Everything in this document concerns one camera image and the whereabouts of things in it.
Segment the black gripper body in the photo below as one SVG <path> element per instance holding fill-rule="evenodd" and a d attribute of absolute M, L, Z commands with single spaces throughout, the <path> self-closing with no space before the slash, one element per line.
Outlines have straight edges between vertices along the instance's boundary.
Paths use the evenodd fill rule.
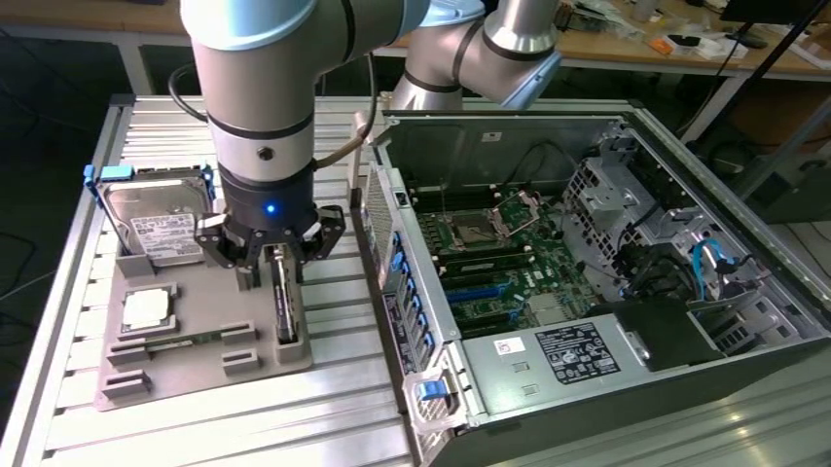
<path fill-rule="evenodd" d="M 302 242 L 318 221 L 314 202 L 315 164 L 311 162 L 288 178 L 256 182 L 232 173 L 222 164 L 227 228 L 240 238 L 263 232 L 278 243 Z"/>

